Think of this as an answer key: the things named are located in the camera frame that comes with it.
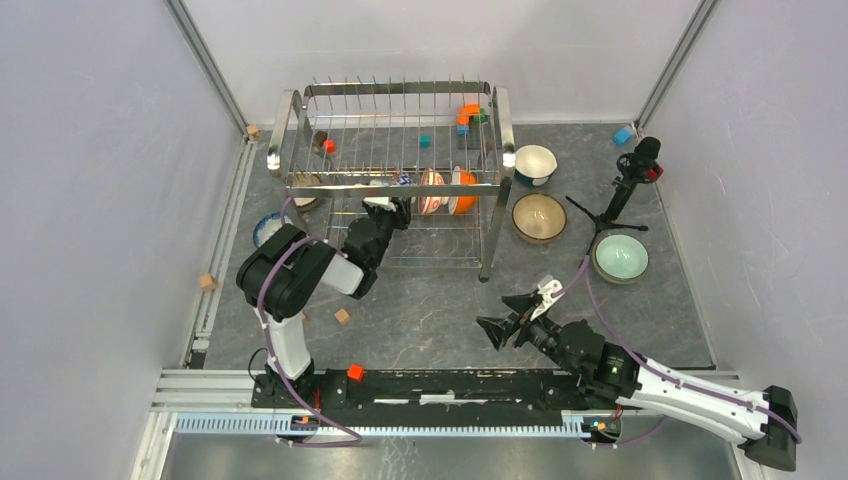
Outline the pale green bowl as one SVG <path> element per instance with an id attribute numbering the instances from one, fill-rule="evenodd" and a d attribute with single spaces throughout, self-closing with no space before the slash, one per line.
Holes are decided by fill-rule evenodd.
<path id="1" fill-rule="evenodd" d="M 638 281 L 647 271 L 650 257 L 636 238 L 613 234 L 597 241 L 591 251 L 595 271 L 607 282 L 626 285 Z"/>

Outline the teal and white bowl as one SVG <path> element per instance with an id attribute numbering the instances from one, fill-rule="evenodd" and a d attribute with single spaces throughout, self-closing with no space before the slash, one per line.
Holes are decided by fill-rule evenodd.
<path id="1" fill-rule="evenodd" d="M 516 152 L 515 180 L 525 186 L 545 185 L 558 167 L 555 154 L 540 145 L 525 145 Z"/>

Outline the blue floral bowl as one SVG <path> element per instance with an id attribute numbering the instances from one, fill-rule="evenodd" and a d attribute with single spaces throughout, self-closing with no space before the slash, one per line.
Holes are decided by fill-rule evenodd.
<path id="1" fill-rule="evenodd" d="M 253 229 L 252 241 L 254 246 L 260 248 L 284 224 L 291 224 L 291 220 L 288 216 L 282 217 L 279 212 L 263 217 Z"/>

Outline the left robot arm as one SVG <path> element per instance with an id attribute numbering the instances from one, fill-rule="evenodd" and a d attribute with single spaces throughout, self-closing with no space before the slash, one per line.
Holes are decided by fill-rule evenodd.
<path id="1" fill-rule="evenodd" d="M 304 333 L 304 309 L 320 285 L 360 299 L 378 278 L 393 234 L 407 229 L 409 198 L 367 197 L 339 249 L 283 223 L 239 268 L 236 283 L 256 313 L 266 340 L 266 373 L 278 397 L 302 407 L 313 397 L 314 360 Z"/>

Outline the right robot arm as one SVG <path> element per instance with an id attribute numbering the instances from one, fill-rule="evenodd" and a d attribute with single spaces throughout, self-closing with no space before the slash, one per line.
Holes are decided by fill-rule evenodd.
<path id="1" fill-rule="evenodd" d="M 553 300 L 538 292 L 505 296 L 505 317 L 479 316 L 477 324 L 497 350 L 530 344 L 578 377 L 580 400 L 591 408 L 610 401 L 659 412 L 707 430 L 772 469 L 793 472 L 801 444 L 792 393 L 771 385 L 744 391 L 684 374 L 606 337 L 581 319 L 551 320 Z"/>

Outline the pink speckled bowl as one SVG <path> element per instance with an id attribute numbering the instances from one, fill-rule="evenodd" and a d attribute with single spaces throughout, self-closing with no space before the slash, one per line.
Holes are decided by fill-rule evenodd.
<path id="1" fill-rule="evenodd" d="M 543 193 L 531 193 L 519 198 L 513 206 L 511 220 L 522 240 L 538 245 L 557 239 L 568 224 L 563 205 Z"/>

